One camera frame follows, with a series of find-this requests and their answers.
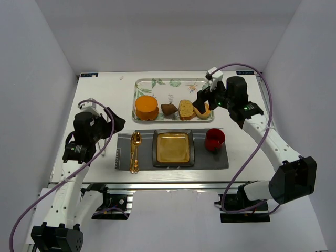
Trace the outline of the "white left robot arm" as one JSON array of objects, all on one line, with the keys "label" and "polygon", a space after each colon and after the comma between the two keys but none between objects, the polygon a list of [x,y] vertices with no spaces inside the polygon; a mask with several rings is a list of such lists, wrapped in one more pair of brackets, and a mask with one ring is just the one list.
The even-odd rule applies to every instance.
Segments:
[{"label": "white left robot arm", "polygon": [[82,228],[104,203],[105,189],[90,189],[80,199],[83,180],[93,159],[102,153],[96,145],[100,140],[111,141],[121,131],[125,120],[109,107],[104,108],[107,118],[95,108],[83,105],[75,115],[74,130],[66,138],[62,156],[62,178],[55,186],[54,200],[39,226],[31,230],[31,238],[39,251],[81,251]]}]

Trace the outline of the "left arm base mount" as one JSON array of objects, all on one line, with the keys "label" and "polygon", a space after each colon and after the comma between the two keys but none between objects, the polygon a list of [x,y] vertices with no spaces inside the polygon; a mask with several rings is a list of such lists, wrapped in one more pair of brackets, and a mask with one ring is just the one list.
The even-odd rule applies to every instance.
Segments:
[{"label": "left arm base mount", "polygon": [[89,196],[89,192],[98,192],[101,205],[97,207],[91,219],[98,220],[127,220],[133,196],[129,193],[109,189],[107,184],[93,183],[82,187],[80,202]]}]

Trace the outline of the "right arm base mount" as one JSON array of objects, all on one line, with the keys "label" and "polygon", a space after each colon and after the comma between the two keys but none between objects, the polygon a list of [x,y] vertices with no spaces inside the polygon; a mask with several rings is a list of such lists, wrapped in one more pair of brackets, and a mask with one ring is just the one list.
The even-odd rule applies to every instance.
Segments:
[{"label": "right arm base mount", "polygon": [[[236,193],[227,193],[224,199],[224,208],[227,211],[241,211],[261,203],[261,200],[250,201],[243,188],[246,184],[240,185]],[[227,213],[222,210],[221,199],[223,194],[219,194],[219,200],[214,202],[214,206],[219,208],[221,223],[268,223],[270,222],[268,203],[263,202],[257,207],[239,213]]]}]

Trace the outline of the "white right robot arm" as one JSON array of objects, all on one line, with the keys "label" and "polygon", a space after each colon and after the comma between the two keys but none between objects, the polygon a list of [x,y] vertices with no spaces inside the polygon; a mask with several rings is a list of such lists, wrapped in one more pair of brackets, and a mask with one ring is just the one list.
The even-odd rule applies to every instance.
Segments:
[{"label": "white right robot arm", "polygon": [[299,154],[268,125],[263,110],[248,100],[243,77],[229,77],[226,83],[215,80],[210,87],[198,91],[193,106],[203,113],[206,103],[210,110],[227,109],[230,118],[255,140],[275,169],[270,181],[249,182],[238,188],[237,197],[242,206],[265,200],[282,205],[314,192],[316,161]]}]

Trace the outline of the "brown chocolate pastry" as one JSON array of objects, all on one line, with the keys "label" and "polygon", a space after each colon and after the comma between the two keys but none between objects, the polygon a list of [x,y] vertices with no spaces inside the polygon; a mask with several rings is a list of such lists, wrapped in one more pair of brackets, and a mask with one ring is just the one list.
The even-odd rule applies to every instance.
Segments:
[{"label": "brown chocolate pastry", "polygon": [[172,104],[161,104],[161,110],[165,116],[170,116],[178,111],[178,108]]}]

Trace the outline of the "herb bread slice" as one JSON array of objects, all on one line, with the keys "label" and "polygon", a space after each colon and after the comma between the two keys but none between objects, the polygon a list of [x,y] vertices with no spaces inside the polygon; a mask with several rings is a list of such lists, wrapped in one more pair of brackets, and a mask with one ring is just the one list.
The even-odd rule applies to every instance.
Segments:
[{"label": "herb bread slice", "polygon": [[191,120],[196,117],[193,104],[189,100],[180,101],[178,112],[181,120]]}]

